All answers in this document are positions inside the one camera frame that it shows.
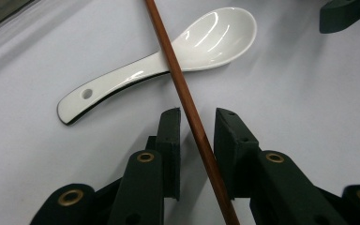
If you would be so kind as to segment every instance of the wooden stick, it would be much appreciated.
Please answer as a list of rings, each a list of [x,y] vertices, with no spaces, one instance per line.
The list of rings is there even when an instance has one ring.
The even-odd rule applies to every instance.
[[[174,54],[174,50],[169,40],[168,34],[166,33],[165,26],[160,19],[157,6],[154,0],[145,0],[145,3],[150,13],[150,18],[154,25],[160,47],[165,54],[169,71],[172,74],[174,86],[176,87],[178,96],[180,97],[180,101],[186,113],[189,126],[191,127],[192,134],[194,135],[195,142],[197,143],[198,149],[200,151],[204,167],[212,184],[213,190],[215,191],[221,213],[224,216],[226,224],[239,224],[235,210],[233,209],[233,205],[224,186],[223,179],[221,178],[218,164],[213,155],[212,148],[203,129],[200,116],[198,115],[197,109],[195,108],[192,96],[189,93],[186,80],[184,79],[183,72]]]

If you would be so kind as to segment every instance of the white table surface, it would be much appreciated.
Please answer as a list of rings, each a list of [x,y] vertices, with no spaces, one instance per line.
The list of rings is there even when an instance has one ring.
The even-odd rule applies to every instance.
[[[157,0],[171,39],[208,11],[239,7],[258,24],[246,54],[186,74],[213,143],[217,107],[239,114],[263,150],[291,157],[318,187],[340,195],[360,184],[360,21],[319,33],[326,1]],[[156,135],[160,114],[180,107],[169,75],[105,100],[73,126],[56,114],[79,85],[158,50],[144,1],[41,0],[0,27],[0,224],[28,224],[58,188],[98,190]],[[181,201],[165,224],[224,224],[182,113]],[[248,200],[234,208],[254,224]]]

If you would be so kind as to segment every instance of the white spoon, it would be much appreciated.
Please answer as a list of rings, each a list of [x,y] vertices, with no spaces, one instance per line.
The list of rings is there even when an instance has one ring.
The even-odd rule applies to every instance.
[[[224,7],[202,16],[172,46],[183,71],[216,68],[244,53],[256,37],[256,30],[256,22],[248,11]],[[159,51],[73,90],[58,103],[58,116],[63,123],[71,124],[114,93],[168,72]]]

